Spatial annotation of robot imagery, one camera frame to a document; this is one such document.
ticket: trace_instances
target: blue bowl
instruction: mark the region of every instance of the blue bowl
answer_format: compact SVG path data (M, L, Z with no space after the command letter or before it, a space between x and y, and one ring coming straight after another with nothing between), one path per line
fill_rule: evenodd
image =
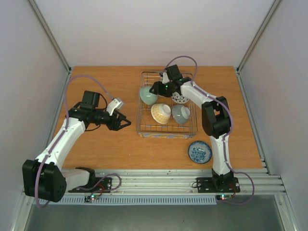
M198 164L205 164L212 158L212 149L203 141L195 141L189 145L188 156Z

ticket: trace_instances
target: wooden table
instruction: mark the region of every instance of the wooden table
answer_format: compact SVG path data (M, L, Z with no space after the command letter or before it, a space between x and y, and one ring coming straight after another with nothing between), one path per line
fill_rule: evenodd
M102 125L96 131L85 132L68 154L64 168L78 166L94 169L210 169L213 159L203 165L190 160L188 146L193 141L210 144L197 109L198 133L192 139L142 138L136 132L140 77L142 71L162 70L161 66L77 66L72 76L88 74L98 79L125 106L121 113L132 121L131 126L120 131L109 131ZM180 67L183 72L194 72L194 67ZM201 66L195 82L216 96L225 96L233 114L235 127L229 138L230 160L234 168L262 168L241 90L233 67ZM84 90L102 92L88 78L75 79L67 92L69 108L81 101ZM56 131L64 119L61 110Z

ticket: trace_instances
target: robotic arm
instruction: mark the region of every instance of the robotic arm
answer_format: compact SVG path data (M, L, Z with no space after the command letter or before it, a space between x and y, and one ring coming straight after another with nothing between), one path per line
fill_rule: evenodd
M172 97L172 93L177 92L193 101L202 110L202 127L211 139L214 159L213 177L205 180L207 189L212 189L213 192L227 192L231 184L239 192L240 188L235 186L238 182L237 178L234 177L233 172L226 164L223 148L223 143L225 142L226 159L231 167L228 148L229 136L226 136L223 141L223 137L230 131L230 118L228 112L214 101L214 99L217 99L228 107L226 98L211 95L195 83L192 83L189 77L183 77L177 65L167 67L162 77L162 81L153 84L150 89L151 93Z
M39 177L39 198L58 202L66 191L78 186L92 186L93 181L95 181L95 172L92 169L78 167L67 173L61 173L67 154L90 124L97 126L106 124L109 130L114 131L131 124L118 111L124 105L120 98L113 99L106 109L98 109L99 98L99 93L85 91L82 101L68 111L69 118L64 120L62 127L48 147L35 160L25 161L22 170L26 195L34 196L37 172L46 155L48 155L48 158Z

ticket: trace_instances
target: dish rack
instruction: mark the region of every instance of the dish rack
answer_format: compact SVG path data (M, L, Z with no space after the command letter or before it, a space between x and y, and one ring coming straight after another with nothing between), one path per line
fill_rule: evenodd
M191 73L182 73L183 77L192 78ZM162 80L159 71L144 71L141 74L140 88L146 86L152 86L155 82ZM165 103L170 108L176 105L171 98L158 96L157 103ZM197 134L197 115L196 105L190 100L187 103L182 104L188 107L191 115L189 121L184 125L179 125L171 116L170 121L167 124L157 123L151 115L151 107L146 105L139 96L138 114L136 130L141 137L157 137L157 138L192 138Z

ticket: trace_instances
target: wall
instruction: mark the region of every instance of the wall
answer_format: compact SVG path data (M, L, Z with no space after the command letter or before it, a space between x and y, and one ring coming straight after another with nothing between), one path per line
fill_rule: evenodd
M9 230L22 164L42 151L66 71L25 0L0 7L0 230Z
M272 0L37 0L71 66L237 66ZM193 65L190 60L177 64Z
M283 0L243 69L265 154L308 230L308 1Z

